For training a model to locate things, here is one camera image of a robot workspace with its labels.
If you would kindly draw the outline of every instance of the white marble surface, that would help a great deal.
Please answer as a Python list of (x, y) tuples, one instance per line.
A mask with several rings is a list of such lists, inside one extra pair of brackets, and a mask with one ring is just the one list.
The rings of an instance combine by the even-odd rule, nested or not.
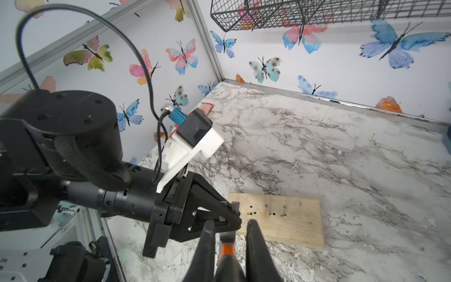
[[(226, 83), (203, 102), (225, 144), (191, 170), (225, 197), (322, 202), (325, 250), (267, 242), (285, 281), (451, 281), (451, 156), (441, 133)], [(128, 282), (183, 278), (196, 240), (170, 241), (147, 259), (147, 224), (108, 224)], [(237, 257), (244, 264), (243, 237)]]

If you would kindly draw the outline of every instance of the black strap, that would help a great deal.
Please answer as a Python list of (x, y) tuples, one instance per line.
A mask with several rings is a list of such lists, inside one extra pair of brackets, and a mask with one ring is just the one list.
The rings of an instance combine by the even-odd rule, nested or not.
[(57, 136), (55, 138), (55, 148), (68, 164), (99, 188), (107, 191), (121, 191), (126, 189), (131, 183), (130, 174), (120, 163), (118, 163), (113, 173), (108, 173), (86, 159), (78, 148), (75, 136)]

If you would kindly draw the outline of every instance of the screw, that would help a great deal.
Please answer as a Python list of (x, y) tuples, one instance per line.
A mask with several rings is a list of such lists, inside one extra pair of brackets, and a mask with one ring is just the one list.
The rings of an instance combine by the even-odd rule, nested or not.
[(268, 206), (267, 203), (265, 204), (265, 208), (266, 208), (266, 210), (268, 211), (268, 214), (271, 215), (271, 211), (269, 210), (269, 206)]

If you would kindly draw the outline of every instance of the black cable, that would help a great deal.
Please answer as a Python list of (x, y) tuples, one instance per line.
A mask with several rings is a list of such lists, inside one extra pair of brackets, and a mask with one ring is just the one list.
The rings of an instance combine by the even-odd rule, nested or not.
[[(102, 24), (106, 25), (107, 27), (109, 27), (110, 29), (112, 29), (117, 35), (119, 35), (120, 38), (122, 38), (125, 43), (127, 43), (127, 45), (132, 49), (133, 53), (135, 54), (135, 56), (138, 59), (139, 64), (141, 65), (141, 67), (146, 70), (146, 64), (144, 63), (143, 58), (141, 57), (141, 54), (138, 52), (138, 50), (136, 49), (135, 45), (133, 45), (133, 43), (130, 41), (130, 39), (128, 39), (128, 37), (122, 33), (122, 31), (120, 31), (117, 27), (115, 27), (113, 24), (111, 24), (110, 22), (108, 22), (106, 19), (102, 18), (101, 16), (99, 16), (98, 14), (85, 9), (85, 8), (81, 8), (81, 7), (77, 7), (77, 6), (72, 6), (72, 5), (65, 5), (65, 4), (48, 4), (48, 5), (42, 5), (42, 6), (38, 6), (32, 10), (30, 10), (28, 13), (26, 13), (19, 21), (17, 28), (16, 28), (16, 48), (17, 48), (17, 53), (19, 54), (20, 57), (20, 61), (22, 62), (23, 68), (25, 69), (25, 72), (27, 72), (28, 77), (31, 80), (31, 83), (33, 84), (33, 87), (35, 89), (39, 89), (39, 85), (36, 82), (35, 77), (33, 76), (33, 73), (30, 70), (30, 67), (28, 66), (27, 63), (27, 59), (25, 58), (25, 55), (23, 53), (23, 48), (22, 48), (22, 31), (23, 28), (25, 27), (25, 24), (29, 21), (29, 19), (40, 13), (43, 11), (48, 11), (48, 10), (69, 10), (69, 11), (75, 11), (75, 12), (79, 12), (82, 14), (86, 14), (88, 16), (91, 16), (93, 18), (95, 18), (96, 20), (98, 20), (99, 22), (101, 22)], [(155, 112), (155, 109), (153, 107), (153, 88), (152, 88), (152, 81), (150, 79), (149, 76), (149, 72), (145, 71), (144, 72), (145, 76), (146, 76), (146, 80), (147, 80), (147, 86), (149, 87), (149, 100), (150, 100), (150, 110), (153, 114), (153, 116), (156, 118), (156, 120), (158, 121), (158, 129), (160, 128), (160, 126), (163, 128), (163, 131), (166, 135), (166, 141), (168, 138), (168, 133), (166, 131), (166, 127), (164, 126), (164, 124), (162, 124), (162, 122), (160, 121), (160, 118), (158, 117), (158, 115)], [(161, 143), (160, 143), (160, 136), (158, 136), (158, 145), (159, 145), (159, 158), (161, 159)]]
[(160, 118), (158, 119), (158, 125), (156, 126), (156, 136), (158, 139), (158, 160), (156, 161), (155, 164), (155, 169), (153, 170), (153, 184), (156, 185), (157, 181), (158, 181), (158, 177), (160, 176), (160, 172), (161, 172), (161, 154), (163, 153), (163, 150), (161, 149), (161, 138), (160, 138), (160, 126), (163, 125), (163, 119), (168, 116), (170, 114), (169, 110), (165, 110)]

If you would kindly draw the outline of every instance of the wire basket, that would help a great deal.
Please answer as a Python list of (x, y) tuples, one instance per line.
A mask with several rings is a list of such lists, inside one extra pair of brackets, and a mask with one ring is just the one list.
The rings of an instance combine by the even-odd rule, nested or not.
[(372, 18), (451, 16), (451, 0), (212, 0), (210, 15), (227, 32)]

